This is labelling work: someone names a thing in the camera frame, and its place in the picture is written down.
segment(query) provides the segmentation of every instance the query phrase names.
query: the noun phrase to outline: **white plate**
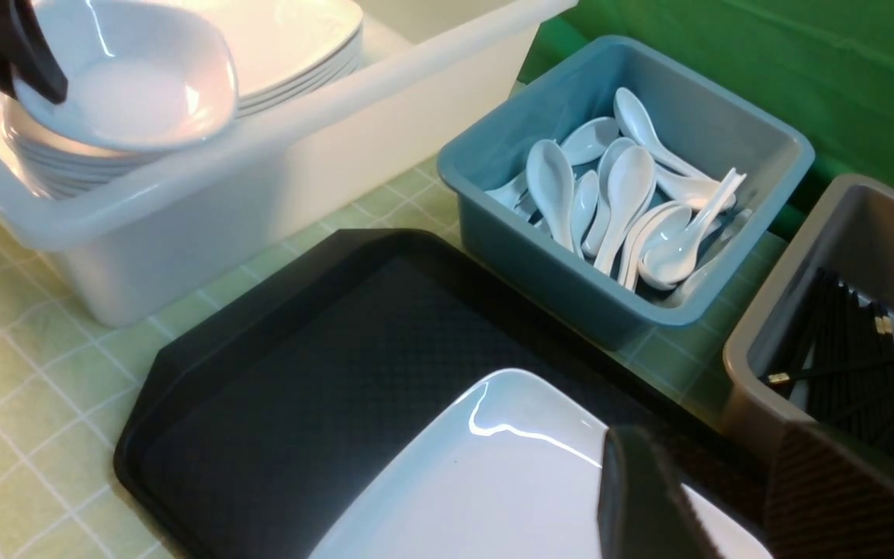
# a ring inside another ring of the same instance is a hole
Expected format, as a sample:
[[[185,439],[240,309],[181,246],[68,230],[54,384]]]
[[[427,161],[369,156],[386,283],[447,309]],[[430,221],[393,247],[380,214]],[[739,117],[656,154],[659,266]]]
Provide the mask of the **white plate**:
[[[148,0],[202,14],[234,55],[241,99],[290,82],[340,50],[361,27],[350,0]]]
[[[72,161],[90,162],[92,159],[109,159],[119,162],[151,161],[157,155],[153,153],[133,153],[113,149],[96,148],[92,145],[73,141],[47,130],[37,123],[20,103],[13,99],[5,99],[2,106],[3,130],[7,137],[14,141],[22,141],[31,145],[35,151],[47,155],[70,155]]]
[[[243,110],[248,106],[259,105],[259,103],[263,103],[267,99],[276,98],[276,96],[285,95],[288,92],[304,91],[306,85],[316,81],[319,75],[329,74],[333,71],[333,68],[343,68],[347,66],[348,61],[358,59],[361,56],[362,47],[363,31],[361,30],[347,42],[347,45],[344,45],[333,56],[328,57],[326,61],[322,61],[318,66],[312,68],[311,71],[306,71],[306,73],[299,75],[298,78],[285,82],[285,84],[277,86],[277,88],[267,89],[267,91],[260,92],[257,95],[248,95],[245,98],[241,98],[239,109]]]
[[[316,89],[332,84],[332,82],[336,82],[340,78],[345,78],[347,75],[354,74],[360,67],[361,59],[359,59],[359,57],[351,57],[351,59],[348,59],[347,63],[344,64],[344,67],[331,68],[327,74],[317,75],[316,79],[309,82],[309,84],[305,84],[299,91],[285,92],[283,95],[263,100],[263,102],[256,103],[256,105],[246,106],[237,111],[237,116],[240,118],[251,116],[252,114],[260,113],[262,110],[271,109],[273,106],[281,105],[281,103],[287,102],[287,100],[292,100],[302,95],[308,95],[308,93],[315,92]]]
[[[13,85],[16,99],[48,130],[101,148],[162,151],[233,123],[233,57],[205,18],[125,1],[45,0],[34,9],[68,77],[68,98],[54,105],[15,68]]]
[[[21,138],[14,138],[7,135],[6,145],[8,145],[13,153],[20,159],[32,160],[40,165],[57,169],[61,172],[71,174],[86,174],[89,176],[114,177],[127,174],[129,171],[139,167],[139,164],[122,164],[122,165],[90,165],[82,163],[74,163],[71,160],[46,155],[36,149],[32,149],[28,144],[22,142]]]
[[[601,559],[606,425],[535,375],[482,379],[345,510],[310,559]],[[770,557],[685,488],[724,557]],[[657,537],[657,528],[650,527]]]

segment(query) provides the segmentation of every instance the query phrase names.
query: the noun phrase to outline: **stacked plates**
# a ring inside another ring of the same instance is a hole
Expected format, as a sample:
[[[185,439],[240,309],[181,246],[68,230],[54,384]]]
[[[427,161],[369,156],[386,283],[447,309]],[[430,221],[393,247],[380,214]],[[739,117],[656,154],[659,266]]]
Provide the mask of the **stacked plates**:
[[[21,166],[54,198],[77,196],[163,155],[95,148],[61,137],[33,120],[13,99],[4,105],[2,127]]]
[[[352,0],[149,0],[202,14],[234,55],[239,116],[358,70],[363,11]]]
[[[233,54],[238,117],[249,117],[357,71],[363,11],[352,0],[150,0],[201,14]],[[7,99],[3,131],[24,170],[54,198],[77,196],[164,153],[96,148],[61,137]]]

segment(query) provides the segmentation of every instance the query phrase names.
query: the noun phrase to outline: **gray plastic bin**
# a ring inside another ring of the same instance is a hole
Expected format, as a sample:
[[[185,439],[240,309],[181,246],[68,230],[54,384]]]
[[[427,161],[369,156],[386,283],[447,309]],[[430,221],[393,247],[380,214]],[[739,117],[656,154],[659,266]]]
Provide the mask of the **gray plastic bin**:
[[[894,329],[894,190],[867,177],[837,177],[816,203],[723,348],[733,392],[723,417],[727,435],[771,459],[781,425],[812,421],[763,385],[816,268],[840,273],[865,298],[888,305]],[[792,400],[802,398],[792,393]]]
[[[643,298],[624,289],[483,193],[517,175],[539,139],[561,139],[591,118],[611,116],[620,86],[636,93],[661,141],[682,158],[716,178],[730,167],[747,173],[734,213],[749,210],[749,220],[735,220],[720,236],[728,240],[714,241],[703,252],[703,259],[718,252],[720,261],[677,307],[652,293]],[[616,349],[652,325],[698,321],[788,201],[813,156],[813,146],[798,131],[765,111],[641,43],[607,36],[447,144],[438,168],[459,194],[465,247],[579,332]]]

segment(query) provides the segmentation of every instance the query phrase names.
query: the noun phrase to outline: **white square plate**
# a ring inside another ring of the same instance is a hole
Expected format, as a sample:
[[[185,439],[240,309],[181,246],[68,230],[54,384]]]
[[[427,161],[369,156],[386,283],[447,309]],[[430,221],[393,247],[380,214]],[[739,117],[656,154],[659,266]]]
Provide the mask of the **white square plate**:
[[[310,559],[601,559],[596,507],[605,432],[536,375],[497,371],[388,464]],[[770,557],[685,489],[724,557]]]

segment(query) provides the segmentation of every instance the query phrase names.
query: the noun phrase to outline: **white plastic bin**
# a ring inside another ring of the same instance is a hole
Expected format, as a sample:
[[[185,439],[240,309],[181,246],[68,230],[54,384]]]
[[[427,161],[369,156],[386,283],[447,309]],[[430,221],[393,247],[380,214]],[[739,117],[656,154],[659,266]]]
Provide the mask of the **white plastic bin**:
[[[100,322],[130,325],[433,155],[507,98],[537,26],[576,0],[358,3],[367,68],[75,198],[35,194],[0,95],[0,159],[22,181],[0,180],[0,222]]]

